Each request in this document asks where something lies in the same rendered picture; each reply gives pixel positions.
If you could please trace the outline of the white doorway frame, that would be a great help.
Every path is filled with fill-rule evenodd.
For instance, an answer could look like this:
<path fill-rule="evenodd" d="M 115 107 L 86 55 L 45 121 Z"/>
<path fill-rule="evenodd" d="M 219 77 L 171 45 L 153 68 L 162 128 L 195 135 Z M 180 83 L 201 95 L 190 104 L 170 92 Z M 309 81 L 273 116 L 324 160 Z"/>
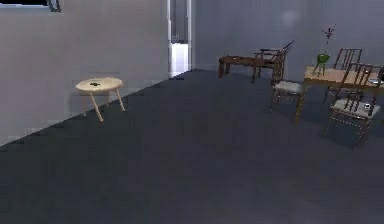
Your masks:
<path fill-rule="evenodd" d="M 192 68 L 191 0 L 167 0 L 170 77 Z"/>

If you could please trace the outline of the round pale wooden side table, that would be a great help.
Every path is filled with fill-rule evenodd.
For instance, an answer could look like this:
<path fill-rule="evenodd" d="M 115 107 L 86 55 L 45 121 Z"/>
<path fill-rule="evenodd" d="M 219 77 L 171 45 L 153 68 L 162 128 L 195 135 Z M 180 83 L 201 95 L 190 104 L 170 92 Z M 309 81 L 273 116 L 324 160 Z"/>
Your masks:
<path fill-rule="evenodd" d="M 92 82 L 100 83 L 99 86 L 91 86 L 89 85 Z M 99 107 L 95 100 L 96 93 L 106 93 L 109 94 L 111 91 L 114 91 L 117 95 L 117 99 L 120 104 L 120 108 L 123 112 L 125 112 L 125 106 L 123 104 L 119 89 L 123 86 L 123 81 L 116 77 L 98 77 L 91 78 L 87 80 L 82 80 L 75 85 L 75 88 L 83 93 L 86 96 L 91 98 L 94 109 L 96 111 L 97 117 L 100 122 L 103 122 L 104 119 L 100 113 Z"/>

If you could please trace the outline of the brown chair with white cushion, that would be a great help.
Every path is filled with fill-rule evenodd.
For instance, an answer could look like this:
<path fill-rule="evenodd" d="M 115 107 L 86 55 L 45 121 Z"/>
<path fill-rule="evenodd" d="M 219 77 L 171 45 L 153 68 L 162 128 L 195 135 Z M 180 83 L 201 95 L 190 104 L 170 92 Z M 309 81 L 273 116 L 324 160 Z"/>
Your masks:
<path fill-rule="evenodd" d="M 336 60 L 332 66 L 336 70 L 346 70 L 350 63 L 361 61 L 362 49 L 361 48 L 341 48 L 337 54 Z M 336 96 L 336 88 L 333 86 L 328 86 L 322 103 L 325 103 L 328 96 Z"/>
<path fill-rule="evenodd" d="M 347 77 L 352 77 L 351 72 L 356 72 L 353 83 L 357 87 L 346 88 Z M 336 98 L 329 108 L 329 116 L 324 134 L 327 134 L 331 124 L 338 122 L 354 126 L 357 131 L 357 142 L 353 145 L 356 150 L 362 145 L 368 135 L 373 119 L 381 107 L 376 103 L 377 93 L 368 92 L 368 84 L 375 84 L 375 90 L 383 85 L 384 65 L 373 65 L 364 63 L 351 63 L 342 79 L 341 84 L 336 87 Z M 364 110 L 363 105 L 370 104 L 369 110 Z"/>
<path fill-rule="evenodd" d="M 269 112 L 272 112 L 279 106 L 281 99 L 295 101 L 297 103 L 297 110 L 302 108 L 303 84 L 284 79 L 285 53 L 285 50 L 280 50 L 275 56 L 271 79 L 272 92 Z"/>

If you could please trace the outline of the dark brown lounge chair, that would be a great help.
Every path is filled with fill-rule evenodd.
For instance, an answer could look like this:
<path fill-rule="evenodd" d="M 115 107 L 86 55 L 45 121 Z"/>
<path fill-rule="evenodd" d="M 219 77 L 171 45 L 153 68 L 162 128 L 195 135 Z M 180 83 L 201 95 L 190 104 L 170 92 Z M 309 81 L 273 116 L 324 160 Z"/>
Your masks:
<path fill-rule="evenodd" d="M 294 40 L 289 42 L 283 48 L 271 49 L 261 48 L 258 52 L 254 53 L 254 56 L 235 56 L 226 55 L 219 59 L 218 77 L 222 78 L 225 74 L 230 73 L 232 65 L 242 65 L 245 67 L 251 67 L 253 69 L 251 82 L 254 83 L 255 79 L 260 77 L 261 69 L 272 69 L 277 62 L 279 53 L 286 54 L 288 48 L 294 43 Z"/>

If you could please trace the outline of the dark framed wall picture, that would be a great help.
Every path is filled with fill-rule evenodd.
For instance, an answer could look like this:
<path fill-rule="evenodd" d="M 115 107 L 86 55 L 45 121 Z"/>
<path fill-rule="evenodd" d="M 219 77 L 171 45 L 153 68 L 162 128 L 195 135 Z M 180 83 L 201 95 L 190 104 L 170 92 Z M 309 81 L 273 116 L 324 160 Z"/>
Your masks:
<path fill-rule="evenodd" d="M 0 9 L 46 9 L 61 12 L 59 0 L 0 0 Z"/>

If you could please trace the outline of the light wooden dining table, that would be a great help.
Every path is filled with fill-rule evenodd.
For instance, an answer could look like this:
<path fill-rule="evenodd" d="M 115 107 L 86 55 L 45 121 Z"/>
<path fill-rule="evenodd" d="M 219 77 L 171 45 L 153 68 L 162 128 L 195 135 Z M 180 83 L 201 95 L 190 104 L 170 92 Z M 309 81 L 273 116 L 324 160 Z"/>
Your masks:
<path fill-rule="evenodd" d="M 324 75 L 322 72 L 315 71 L 314 66 L 307 66 L 305 73 L 304 73 L 304 80 L 302 83 L 302 88 L 300 92 L 300 97 L 298 100 L 298 104 L 296 107 L 296 112 L 295 112 L 295 122 L 299 121 L 299 118 L 301 116 L 301 111 L 304 105 L 305 101 L 305 96 L 307 93 L 307 89 L 309 86 L 313 85 L 323 85 L 323 86 L 332 86 L 332 87 L 338 87 L 342 79 L 344 77 L 344 74 L 346 70 L 337 70 L 333 68 L 327 68 L 325 69 Z M 354 78 L 357 75 L 356 72 L 351 72 L 352 77 L 347 77 L 346 79 L 346 88 L 354 88 L 357 87 L 357 84 L 354 84 Z M 384 84 L 381 85 L 378 90 L 375 90 L 375 84 L 368 84 L 367 86 L 367 91 L 368 92 L 373 92 L 377 94 L 384 94 Z"/>

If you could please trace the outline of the green vase with red flower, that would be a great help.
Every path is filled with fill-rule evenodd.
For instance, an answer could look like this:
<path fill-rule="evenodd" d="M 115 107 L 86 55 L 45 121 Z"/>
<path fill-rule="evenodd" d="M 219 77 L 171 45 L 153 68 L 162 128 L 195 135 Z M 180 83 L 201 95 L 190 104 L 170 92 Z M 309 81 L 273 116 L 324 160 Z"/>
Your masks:
<path fill-rule="evenodd" d="M 335 30 L 336 30 L 336 25 L 329 27 L 327 30 L 323 30 L 323 33 L 326 36 L 326 45 L 325 45 L 324 52 L 318 54 L 316 57 L 317 63 L 313 70 L 313 73 L 317 73 L 318 75 L 320 74 L 325 75 L 325 66 L 328 60 L 330 59 L 330 55 L 327 53 L 328 45 L 329 45 L 330 38 L 333 36 Z"/>

